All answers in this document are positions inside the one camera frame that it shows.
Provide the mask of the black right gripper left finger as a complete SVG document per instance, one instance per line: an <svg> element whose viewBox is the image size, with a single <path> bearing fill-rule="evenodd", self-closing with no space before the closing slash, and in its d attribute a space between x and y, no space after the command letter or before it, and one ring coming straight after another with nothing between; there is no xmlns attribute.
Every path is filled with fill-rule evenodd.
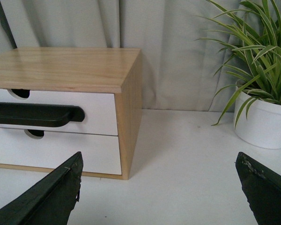
<svg viewBox="0 0 281 225"><path fill-rule="evenodd" d="M80 199L79 151L0 209L0 225L66 225Z"/></svg>

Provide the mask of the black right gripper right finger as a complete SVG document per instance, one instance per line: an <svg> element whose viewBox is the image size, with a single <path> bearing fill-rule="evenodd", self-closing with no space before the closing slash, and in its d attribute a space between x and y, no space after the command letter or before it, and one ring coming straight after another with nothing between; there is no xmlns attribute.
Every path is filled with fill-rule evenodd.
<svg viewBox="0 0 281 225"><path fill-rule="evenodd" d="M281 225L281 176L243 152L236 170L257 223Z"/></svg>

